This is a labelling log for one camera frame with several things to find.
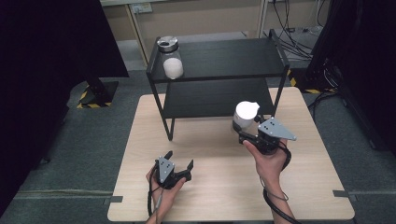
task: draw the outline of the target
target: person's left hand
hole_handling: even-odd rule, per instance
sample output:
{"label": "person's left hand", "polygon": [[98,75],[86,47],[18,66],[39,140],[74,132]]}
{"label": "person's left hand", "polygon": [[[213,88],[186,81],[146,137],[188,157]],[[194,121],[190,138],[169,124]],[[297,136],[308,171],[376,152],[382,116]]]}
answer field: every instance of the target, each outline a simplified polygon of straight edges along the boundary
{"label": "person's left hand", "polygon": [[[150,174],[151,174],[151,169],[146,174],[146,179],[148,181],[149,181],[149,177],[150,177]],[[157,181],[155,179],[155,175],[151,178],[151,190],[155,190],[154,192],[152,192],[152,196],[151,196],[152,200],[154,201],[154,206],[157,204],[158,199],[160,198],[160,195],[161,194],[163,195],[161,204],[160,204],[158,210],[155,211],[155,213],[157,213],[157,214],[151,216],[152,218],[158,218],[159,219],[159,220],[156,221],[156,223],[160,223],[160,222],[163,221],[163,218],[165,217],[165,215],[172,208],[172,205],[173,205],[173,203],[175,201],[177,193],[183,187],[185,182],[186,182],[186,178],[182,178],[171,189],[163,189],[163,188],[161,188],[158,185],[158,183],[157,183]]]}

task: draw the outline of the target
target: white powder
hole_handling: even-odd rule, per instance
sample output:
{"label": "white powder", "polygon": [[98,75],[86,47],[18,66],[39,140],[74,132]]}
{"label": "white powder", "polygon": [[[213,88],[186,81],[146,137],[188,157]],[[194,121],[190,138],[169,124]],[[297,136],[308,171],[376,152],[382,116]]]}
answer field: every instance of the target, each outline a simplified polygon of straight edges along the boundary
{"label": "white powder", "polygon": [[183,64],[180,59],[169,58],[163,62],[163,69],[167,77],[175,79],[183,75]]}

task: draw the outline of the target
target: person's right hand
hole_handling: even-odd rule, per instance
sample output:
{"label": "person's right hand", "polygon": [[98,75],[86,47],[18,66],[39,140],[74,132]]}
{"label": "person's right hand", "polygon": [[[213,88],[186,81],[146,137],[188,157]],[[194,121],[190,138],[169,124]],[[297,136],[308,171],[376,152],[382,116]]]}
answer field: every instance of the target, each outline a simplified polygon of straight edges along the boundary
{"label": "person's right hand", "polygon": [[[279,144],[282,147],[285,147],[288,140],[280,139],[280,141],[281,143]],[[257,173],[262,178],[265,186],[278,184],[280,172],[282,172],[283,164],[287,157],[286,153],[282,149],[278,148],[276,153],[273,155],[262,155],[260,151],[248,140],[245,140],[243,144],[254,157]]]}

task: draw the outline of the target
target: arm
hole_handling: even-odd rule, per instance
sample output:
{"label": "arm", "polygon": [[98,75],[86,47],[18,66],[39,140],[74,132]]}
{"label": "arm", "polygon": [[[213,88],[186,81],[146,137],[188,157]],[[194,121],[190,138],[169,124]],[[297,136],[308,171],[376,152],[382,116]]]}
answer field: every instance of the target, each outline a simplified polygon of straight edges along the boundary
{"label": "arm", "polygon": [[[285,139],[281,139],[281,142],[285,145],[287,144],[287,140]],[[278,149],[273,155],[262,155],[249,141],[245,140],[243,144],[256,161],[256,170],[264,183],[265,189],[268,191],[268,198],[279,210],[289,217],[294,218],[288,202],[279,199],[284,198],[282,188],[280,187],[279,177],[286,159],[285,152]],[[289,223],[286,219],[274,212],[274,210],[272,210],[272,213],[275,224]]]}
{"label": "arm", "polygon": [[[151,170],[146,174],[146,179],[149,181]],[[152,200],[154,201],[154,207],[158,206],[158,208],[154,208],[154,211],[151,217],[148,218],[146,223],[148,224],[159,224],[163,221],[166,214],[172,208],[172,205],[175,201],[177,193],[183,187],[184,183],[186,182],[186,178],[180,179],[176,185],[172,189],[162,189],[159,188],[154,177],[151,178],[152,189]]]}

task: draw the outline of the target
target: black stand base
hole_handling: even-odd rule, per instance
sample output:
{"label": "black stand base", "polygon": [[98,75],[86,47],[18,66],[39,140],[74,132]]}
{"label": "black stand base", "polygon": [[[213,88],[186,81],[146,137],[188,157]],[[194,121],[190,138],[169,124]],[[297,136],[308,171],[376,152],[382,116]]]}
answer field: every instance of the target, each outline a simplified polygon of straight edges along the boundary
{"label": "black stand base", "polygon": [[89,86],[79,100],[77,108],[99,108],[111,106],[114,94],[119,85],[118,81],[104,82],[105,92],[100,92],[100,95],[94,94],[92,88]]}

